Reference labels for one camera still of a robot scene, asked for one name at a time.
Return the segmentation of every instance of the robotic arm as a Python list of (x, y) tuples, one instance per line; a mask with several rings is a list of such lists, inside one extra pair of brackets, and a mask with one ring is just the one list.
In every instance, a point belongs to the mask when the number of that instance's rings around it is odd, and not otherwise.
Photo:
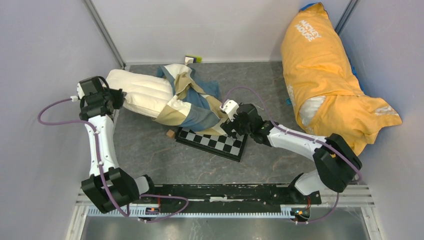
[(227, 100), (221, 110), (228, 120), (221, 127), (229, 135), (249, 134), (258, 144), (284, 148), (315, 162), (316, 170), (298, 175), (291, 183), (302, 195), (329, 188), (337, 193), (345, 190), (355, 176), (355, 171), (340, 156), (324, 145), (330, 145), (341, 153), (358, 170), (362, 163), (346, 141), (333, 133), (330, 137), (314, 136), (291, 130), (278, 123), (262, 120), (253, 104), (240, 104)]
[[(154, 189), (149, 176), (144, 175), (133, 179), (123, 171), (117, 162), (113, 134), (115, 130), (113, 114), (124, 104), (125, 93), (122, 89), (109, 88), (108, 83), (101, 76), (90, 77), (77, 84), (78, 99), (80, 99), (79, 118), (88, 121), (96, 128), (85, 125), (90, 142), (90, 173), (89, 178), (81, 182), (82, 191), (102, 213), (110, 212), (115, 208), (104, 190), (100, 176), (100, 169), (114, 200), (119, 206), (125, 206), (139, 199), (140, 194)], [(100, 161), (96, 149), (100, 150)]]
[[(155, 186), (149, 176), (133, 179), (119, 167), (116, 159), (113, 115), (124, 104), (125, 93), (122, 89), (111, 89), (103, 77), (95, 76), (80, 81), (77, 84), (77, 93), (78, 96), (72, 100), (80, 100), (79, 118), (93, 124), (96, 129), (93, 132), (91, 126), (85, 125), (91, 153), (89, 178), (81, 182), (86, 196), (100, 212), (108, 213), (116, 209), (116, 205), (122, 207), (137, 201), (140, 194), (154, 193)], [(337, 134), (323, 137), (294, 131), (270, 120), (264, 121), (252, 104), (239, 106), (233, 100), (226, 101), (221, 110), (229, 117), (221, 125), (229, 136), (235, 137), (236, 133), (249, 134), (259, 144), (288, 149), (315, 162), (316, 170), (298, 175), (290, 184), (289, 187), (294, 189), (294, 199), (324, 188), (341, 193), (355, 176), (355, 171), (346, 161), (357, 169), (362, 167), (358, 157)], [(342, 160), (326, 146), (332, 146), (347, 160)], [(113, 199), (105, 191), (100, 168)]]

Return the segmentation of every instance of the wooden block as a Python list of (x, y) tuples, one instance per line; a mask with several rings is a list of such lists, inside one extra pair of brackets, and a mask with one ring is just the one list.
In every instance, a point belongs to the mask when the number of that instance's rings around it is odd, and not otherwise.
[(166, 133), (166, 135), (172, 139), (175, 138), (175, 132), (172, 130), (168, 130), (168, 132)]

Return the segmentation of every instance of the chessboard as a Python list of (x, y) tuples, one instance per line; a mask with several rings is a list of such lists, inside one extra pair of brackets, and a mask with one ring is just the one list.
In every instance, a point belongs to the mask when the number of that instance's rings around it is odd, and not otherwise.
[(236, 162), (240, 162), (245, 149), (248, 135), (236, 136), (213, 136), (198, 134), (187, 127), (180, 127), (175, 134), (178, 143), (188, 145)]

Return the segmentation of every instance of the yellow pillow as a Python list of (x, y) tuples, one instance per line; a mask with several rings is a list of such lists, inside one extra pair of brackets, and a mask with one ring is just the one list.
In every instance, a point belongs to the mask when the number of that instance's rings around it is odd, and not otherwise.
[[(383, 99), (366, 96), (353, 75), (342, 41), (321, 3), (300, 11), (281, 44), (283, 75), (297, 124), (309, 134), (341, 135), (359, 155), (383, 127), (402, 123)], [(308, 125), (305, 101), (325, 97)]]

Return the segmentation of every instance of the white wall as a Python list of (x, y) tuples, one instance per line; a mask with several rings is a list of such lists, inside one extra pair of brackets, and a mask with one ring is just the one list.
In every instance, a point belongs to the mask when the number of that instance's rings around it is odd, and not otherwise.
[[(316, 0), (93, 0), (124, 62), (280, 60), (287, 26)], [(349, 0), (322, 0), (336, 26)]]
[(341, 34), (367, 94), (384, 98), (403, 120), (360, 155), (388, 240), (423, 235), (422, 9), (422, 0), (363, 0)]
[[(37, 114), (118, 65), (81, 0), (2, 0), (0, 33), (0, 239), (63, 239), (89, 173), (88, 136)], [(44, 119), (78, 113), (64, 103)]]

